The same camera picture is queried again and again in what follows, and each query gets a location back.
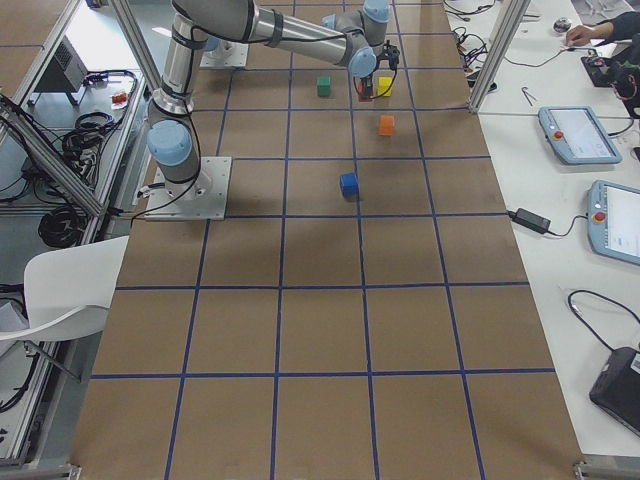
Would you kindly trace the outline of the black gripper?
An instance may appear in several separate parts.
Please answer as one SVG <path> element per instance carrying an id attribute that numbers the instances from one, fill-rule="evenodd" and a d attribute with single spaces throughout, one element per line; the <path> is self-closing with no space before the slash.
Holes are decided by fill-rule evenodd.
<path id="1" fill-rule="evenodd" d="M 374 80 L 372 75 L 358 79 L 357 94 L 358 95 L 374 95 L 375 94 L 375 85 L 374 85 Z"/>

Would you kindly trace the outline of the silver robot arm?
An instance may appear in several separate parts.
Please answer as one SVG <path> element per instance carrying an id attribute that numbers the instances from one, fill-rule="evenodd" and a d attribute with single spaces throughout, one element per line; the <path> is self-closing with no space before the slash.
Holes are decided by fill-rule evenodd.
<path id="1" fill-rule="evenodd" d="M 344 67 L 370 98 L 382 63 L 399 64 L 386 38 L 390 6 L 367 1 L 355 11 L 324 17 L 320 24 L 289 16 L 255 1 L 175 1 L 171 41 L 161 84 L 148 107 L 147 146 L 164 177 L 170 200 L 195 199 L 210 188 L 191 119 L 192 95 L 203 55 L 258 44 Z"/>

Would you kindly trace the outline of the person's hand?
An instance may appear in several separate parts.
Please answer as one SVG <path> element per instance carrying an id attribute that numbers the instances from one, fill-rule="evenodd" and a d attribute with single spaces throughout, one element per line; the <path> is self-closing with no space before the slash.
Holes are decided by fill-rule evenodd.
<path id="1" fill-rule="evenodd" d="M 571 28 L 565 34 L 565 45 L 568 47 L 584 46 L 587 45 L 596 36 L 598 36 L 598 32 L 592 27 L 578 25 Z"/>

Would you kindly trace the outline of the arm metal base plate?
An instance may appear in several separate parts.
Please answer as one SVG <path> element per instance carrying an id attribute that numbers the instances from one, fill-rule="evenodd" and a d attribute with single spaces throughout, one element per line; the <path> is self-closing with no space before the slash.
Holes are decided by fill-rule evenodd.
<path id="1" fill-rule="evenodd" d="M 203 157 L 195 185 L 184 195 L 172 183 L 168 184 L 169 190 L 164 186 L 153 189 L 143 218 L 149 221 L 224 220 L 231 169 L 231 157 Z"/>
<path id="2" fill-rule="evenodd" d="M 245 68 L 249 46 L 210 37 L 200 61 L 202 69 Z"/>

